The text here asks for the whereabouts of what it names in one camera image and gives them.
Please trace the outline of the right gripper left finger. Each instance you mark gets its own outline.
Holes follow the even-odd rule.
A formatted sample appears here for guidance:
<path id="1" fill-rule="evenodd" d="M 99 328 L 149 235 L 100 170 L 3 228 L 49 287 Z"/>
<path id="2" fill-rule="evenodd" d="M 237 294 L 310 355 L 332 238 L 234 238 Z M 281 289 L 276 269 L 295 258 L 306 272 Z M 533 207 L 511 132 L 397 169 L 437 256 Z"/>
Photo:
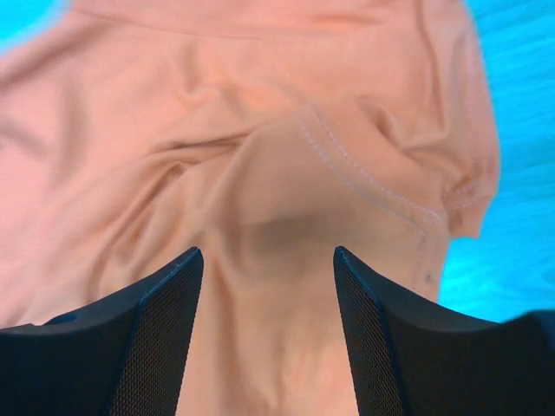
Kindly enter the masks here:
<path id="1" fill-rule="evenodd" d="M 174 415 L 203 257 L 162 269 L 43 325 L 1 331 L 3 415 Z"/>

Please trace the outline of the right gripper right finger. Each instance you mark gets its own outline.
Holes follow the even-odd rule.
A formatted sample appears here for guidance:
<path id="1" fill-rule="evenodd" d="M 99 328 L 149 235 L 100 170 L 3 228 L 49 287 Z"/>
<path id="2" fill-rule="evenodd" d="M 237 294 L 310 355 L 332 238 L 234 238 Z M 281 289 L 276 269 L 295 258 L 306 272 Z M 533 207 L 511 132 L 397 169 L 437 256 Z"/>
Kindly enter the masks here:
<path id="1" fill-rule="evenodd" d="M 554 314 L 497 323 L 431 302 L 335 250 L 361 415 L 551 415 Z"/>

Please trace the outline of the orange t shirt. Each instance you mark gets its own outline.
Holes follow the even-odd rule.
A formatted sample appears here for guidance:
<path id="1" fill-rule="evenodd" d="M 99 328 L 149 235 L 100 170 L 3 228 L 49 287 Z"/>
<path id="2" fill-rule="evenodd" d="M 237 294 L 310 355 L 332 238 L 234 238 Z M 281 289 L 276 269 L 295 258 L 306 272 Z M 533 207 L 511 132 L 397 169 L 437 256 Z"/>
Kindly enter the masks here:
<path id="1" fill-rule="evenodd" d="M 205 260 L 178 412 L 357 412 L 332 258 L 435 299 L 499 183 L 461 1 L 75 1 L 1 60 L 1 323 Z"/>

